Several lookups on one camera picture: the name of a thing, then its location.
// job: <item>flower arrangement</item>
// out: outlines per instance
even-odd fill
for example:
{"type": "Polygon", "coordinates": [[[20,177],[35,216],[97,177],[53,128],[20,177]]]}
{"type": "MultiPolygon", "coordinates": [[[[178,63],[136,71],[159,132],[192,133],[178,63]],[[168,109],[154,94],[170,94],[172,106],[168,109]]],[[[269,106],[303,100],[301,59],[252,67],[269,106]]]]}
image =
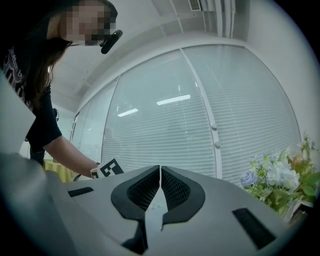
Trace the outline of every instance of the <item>flower arrangement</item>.
{"type": "Polygon", "coordinates": [[[319,153],[308,136],[282,152],[265,153],[250,159],[251,169],[240,179],[242,187],[284,217],[299,202],[316,200],[320,172],[312,163],[319,153]]]}

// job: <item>yellow object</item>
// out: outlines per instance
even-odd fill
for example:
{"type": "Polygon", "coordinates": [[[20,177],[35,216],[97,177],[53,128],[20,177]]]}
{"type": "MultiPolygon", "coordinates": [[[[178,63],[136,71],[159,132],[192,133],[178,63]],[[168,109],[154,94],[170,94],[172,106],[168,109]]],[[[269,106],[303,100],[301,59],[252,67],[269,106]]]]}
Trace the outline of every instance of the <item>yellow object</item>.
{"type": "Polygon", "coordinates": [[[56,172],[62,182],[72,182],[74,172],[67,167],[64,167],[60,163],[54,162],[51,159],[44,159],[43,168],[46,171],[54,171],[56,172]]]}

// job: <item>window blinds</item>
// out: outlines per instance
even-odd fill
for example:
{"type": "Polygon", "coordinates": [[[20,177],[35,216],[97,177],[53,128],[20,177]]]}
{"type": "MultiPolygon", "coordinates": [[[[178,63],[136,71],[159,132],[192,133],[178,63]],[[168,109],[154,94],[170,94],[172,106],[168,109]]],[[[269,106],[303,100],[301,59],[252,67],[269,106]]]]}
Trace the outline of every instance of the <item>window blinds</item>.
{"type": "Polygon", "coordinates": [[[81,140],[81,135],[83,132],[83,128],[84,128],[84,123],[85,123],[85,119],[86,119],[86,115],[87,115],[87,111],[90,105],[90,101],[88,101],[88,103],[86,103],[83,108],[81,108],[78,116],[76,117],[76,123],[75,123],[75,127],[74,127],[74,131],[73,131],[73,136],[71,138],[71,143],[77,148],[80,148],[80,140],[81,140]]]}
{"type": "Polygon", "coordinates": [[[239,184],[248,158],[300,141],[291,105],[270,71],[243,47],[184,49],[211,105],[221,145],[222,178],[239,184]]]}
{"type": "Polygon", "coordinates": [[[118,78],[92,98],[84,120],[79,150],[97,163],[101,162],[105,124],[117,80],[118,78]]]}
{"type": "Polygon", "coordinates": [[[168,165],[216,176],[208,115],[179,50],[121,75],[107,115],[102,161],[125,171],[168,165]]]}

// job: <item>printed graphic on shirt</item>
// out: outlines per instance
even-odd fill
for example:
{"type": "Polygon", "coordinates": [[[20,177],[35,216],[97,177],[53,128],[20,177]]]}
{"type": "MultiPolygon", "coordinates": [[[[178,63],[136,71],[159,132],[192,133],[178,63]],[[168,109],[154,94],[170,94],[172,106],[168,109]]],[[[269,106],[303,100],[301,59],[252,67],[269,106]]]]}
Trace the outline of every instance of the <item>printed graphic on shirt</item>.
{"type": "Polygon", "coordinates": [[[22,79],[24,75],[21,73],[21,69],[19,69],[17,65],[17,58],[15,54],[14,46],[8,50],[8,55],[4,58],[3,61],[3,73],[9,83],[11,84],[12,88],[18,94],[18,96],[22,99],[24,104],[31,109],[30,101],[25,97],[25,86],[22,84],[22,79]]]}

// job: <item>black rubber pad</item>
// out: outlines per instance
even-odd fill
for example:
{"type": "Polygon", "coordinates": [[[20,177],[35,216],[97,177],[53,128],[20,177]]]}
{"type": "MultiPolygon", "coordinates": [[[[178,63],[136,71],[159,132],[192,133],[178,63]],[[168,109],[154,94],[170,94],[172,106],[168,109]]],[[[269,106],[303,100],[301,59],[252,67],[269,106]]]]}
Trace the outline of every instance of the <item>black rubber pad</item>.
{"type": "Polygon", "coordinates": [[[267,246],[276,239],[276,237],[271,234],[247,208],[236,209],[233,210],[232,213],[254,242],[258,250],[267,246]]]}
{"type": "Polygon", "coordinates": [[[69,196],[73,198],[73,197],[76,197],[76,196],[80,196],[80,195],[89,193],[91,191],[94,191],[94,190],[91,187],[87,186],[87,187],[84,187],[84,188],[68,191],[68,193],[69,193],[69,196]]]}

